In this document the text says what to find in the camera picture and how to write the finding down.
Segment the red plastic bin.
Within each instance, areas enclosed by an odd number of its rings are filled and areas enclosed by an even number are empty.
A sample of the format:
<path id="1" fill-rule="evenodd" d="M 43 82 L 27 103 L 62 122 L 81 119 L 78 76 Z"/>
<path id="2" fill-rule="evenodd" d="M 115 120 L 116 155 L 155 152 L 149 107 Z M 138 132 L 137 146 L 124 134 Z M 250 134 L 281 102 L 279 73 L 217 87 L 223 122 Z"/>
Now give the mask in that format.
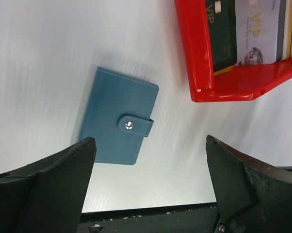
<path id="1" fill-rule="evenodd" d="M 193 102 L 254 100 L 292 78 L 292 58 L 214 75 L 205 1 L 175 1 Z"/>

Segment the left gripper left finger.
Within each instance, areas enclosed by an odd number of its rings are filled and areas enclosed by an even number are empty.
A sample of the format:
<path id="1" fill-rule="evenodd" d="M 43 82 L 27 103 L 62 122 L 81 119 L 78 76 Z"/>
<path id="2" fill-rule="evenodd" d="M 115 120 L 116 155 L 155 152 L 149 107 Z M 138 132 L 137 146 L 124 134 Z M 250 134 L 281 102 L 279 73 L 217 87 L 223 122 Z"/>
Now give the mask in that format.
<path id="1" fill-rule="evenodd" d="M 96 151 L 88 137 L 0 174 L 0 233 L 75 233 Z"/>

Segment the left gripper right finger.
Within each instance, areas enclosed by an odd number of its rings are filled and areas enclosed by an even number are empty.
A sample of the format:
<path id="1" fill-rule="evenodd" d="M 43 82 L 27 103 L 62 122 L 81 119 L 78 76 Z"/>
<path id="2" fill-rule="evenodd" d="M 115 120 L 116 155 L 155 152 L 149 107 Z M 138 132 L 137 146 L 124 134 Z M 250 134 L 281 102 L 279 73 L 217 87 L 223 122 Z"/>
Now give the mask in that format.
<path id="1" fill-rule="evenodd" d="M 206 153 L 227 233 L 292 233 L 292 166 L 273 166 L 211 135 Z"/>

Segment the blue leather card holder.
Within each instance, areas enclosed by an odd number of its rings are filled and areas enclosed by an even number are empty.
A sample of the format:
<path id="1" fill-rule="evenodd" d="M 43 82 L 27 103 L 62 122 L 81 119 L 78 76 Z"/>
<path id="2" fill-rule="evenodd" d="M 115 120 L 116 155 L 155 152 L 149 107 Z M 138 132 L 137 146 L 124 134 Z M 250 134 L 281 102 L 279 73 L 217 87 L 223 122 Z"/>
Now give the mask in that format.
<path id="1" fill-rule="evenodd" d="M 78 137 L 95 139 L 96 163 L 136 163 L 158 92 L 156 84 L 97 68 Z"/>

